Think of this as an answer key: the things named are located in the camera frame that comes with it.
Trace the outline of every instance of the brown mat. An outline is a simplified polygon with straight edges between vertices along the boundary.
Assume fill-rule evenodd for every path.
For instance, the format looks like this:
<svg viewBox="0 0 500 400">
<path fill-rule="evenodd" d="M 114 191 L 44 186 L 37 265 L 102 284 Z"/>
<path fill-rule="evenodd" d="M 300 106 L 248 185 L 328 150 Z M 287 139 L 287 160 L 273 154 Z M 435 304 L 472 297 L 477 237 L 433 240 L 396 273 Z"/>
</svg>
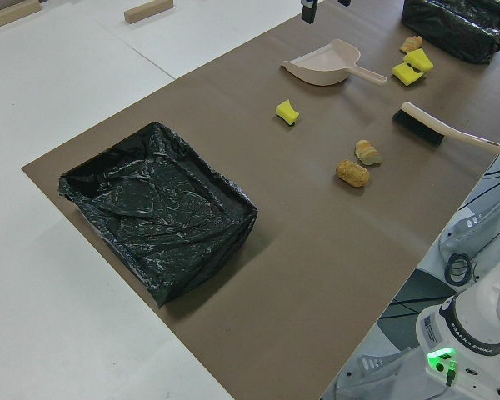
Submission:
<svg viewBox="0 0 500 400">
<path fill-rule="evenodd" d="M 493 160 L 445 139 L 434 149 L 392 123 L 404 101 L 500 141 L 500 53 L 460 62 L 426 44 L 427 79 L 314 87 L 280 68 L 341 38 L 359 65 L 390 75 L 411 32 L 403 2 L 319 6 L 264 33 L 28 164 L 23 170 L 237 399 L 317 399 Z M 274 115 L 291 100 L 302 116 Z M 156 309 L 76 211 L 58 177 L 147 123 L 178 132 L 260 209 L 242 251 L 199 289 Z M 354 189 L 334 176 L 357 140 L 384 156 Z"/>
</svg>

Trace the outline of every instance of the beige dustpan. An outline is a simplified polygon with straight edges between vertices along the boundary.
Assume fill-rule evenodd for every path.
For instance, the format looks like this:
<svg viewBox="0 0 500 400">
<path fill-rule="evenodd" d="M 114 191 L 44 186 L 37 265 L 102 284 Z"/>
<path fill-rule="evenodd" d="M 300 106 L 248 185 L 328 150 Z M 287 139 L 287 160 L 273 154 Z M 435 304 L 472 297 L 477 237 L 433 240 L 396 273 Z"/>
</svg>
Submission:
<svg viewBox="0 0 500 400">
<path fill-rule="evenodd" d="M 295 77 L 317 86 L 339 83 L 349 74 L 383 85 L 386 77 L 356 65 L 360 57 L 361 53 L 354 46 L 335 39 L 305 56 L 282 62 L 282 66 Z"/>
</svg>

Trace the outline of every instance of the wooden block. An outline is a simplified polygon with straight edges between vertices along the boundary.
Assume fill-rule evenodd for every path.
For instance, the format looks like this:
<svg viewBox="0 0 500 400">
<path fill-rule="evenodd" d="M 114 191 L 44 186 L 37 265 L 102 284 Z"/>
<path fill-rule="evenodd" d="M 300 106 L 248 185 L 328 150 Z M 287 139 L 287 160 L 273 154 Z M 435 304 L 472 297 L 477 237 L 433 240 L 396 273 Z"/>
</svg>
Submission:
<svg viewBox="0 0 500 400">
<path fill-rule="evenodd" d="M 147 2 L 142 6 L 131 8 L 124 12 L 124 19 L 128 23 L 136 23 L 144 18 L 151 17 L 152 15 L 162 13 L 174 7 L 173 0 L 153 0 Z"/>
<path fill-rule="evenodd" d="M 0 27 L 7 23 L 12 23 L 27 15 L 41 11 L 39 0 L 25 0 L 19 4 L 0 10 Z"/>
</svg>

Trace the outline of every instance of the black trash bag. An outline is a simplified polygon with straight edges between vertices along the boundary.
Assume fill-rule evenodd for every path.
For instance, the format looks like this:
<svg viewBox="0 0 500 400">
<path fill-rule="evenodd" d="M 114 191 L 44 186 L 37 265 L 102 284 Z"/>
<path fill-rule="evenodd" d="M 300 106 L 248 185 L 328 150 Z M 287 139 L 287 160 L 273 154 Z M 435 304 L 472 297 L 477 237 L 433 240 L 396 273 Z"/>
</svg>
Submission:
<svg viewBox="0 0 500 400">
<path fill-rule="evenodd" d="M 489 64 L 500 51 L 497 0 L 405 0 L 402 23 L 468 63 Z"/>
<path fill-rule="evenodd" d="M 213 276 L 258 215 L 234 182 L 157 122 L 64 173 L 59 193 L 159 307 Z"/>
</svg>

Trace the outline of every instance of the crumpled yellow sponge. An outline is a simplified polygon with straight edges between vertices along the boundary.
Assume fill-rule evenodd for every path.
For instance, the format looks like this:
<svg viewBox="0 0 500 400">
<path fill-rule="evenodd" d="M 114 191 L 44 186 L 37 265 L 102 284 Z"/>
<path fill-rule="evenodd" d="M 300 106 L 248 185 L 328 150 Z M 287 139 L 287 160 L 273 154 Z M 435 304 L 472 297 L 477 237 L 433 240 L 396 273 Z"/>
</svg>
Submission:
<svg viewBox="0 0 500 400">
<path fill-rule="evenodd" d="M 427 73 L 433 69 L 432 62 L 421 48 L 406 54 L 403 61 L 423 73 Z"/>
<path fill-rule="evenodd" d="M 397 65 L 396 67 L 393 67 L 392 74 L 398 79 L 400 79 L 400 81 L 406 86 L 411 85 L 413 82 L 420 79 L 422 75 L 424 75 L 423 72 L 416 72 L 405 62 Z"/>
<path fill-rule="evenodd" d="M 300 116 L 300 112 L 294 111 L 289 100 L 286 100 L 276 106 L 276 115 L 283 119 L 287 125 L 292 126 Z"/>
</svg>

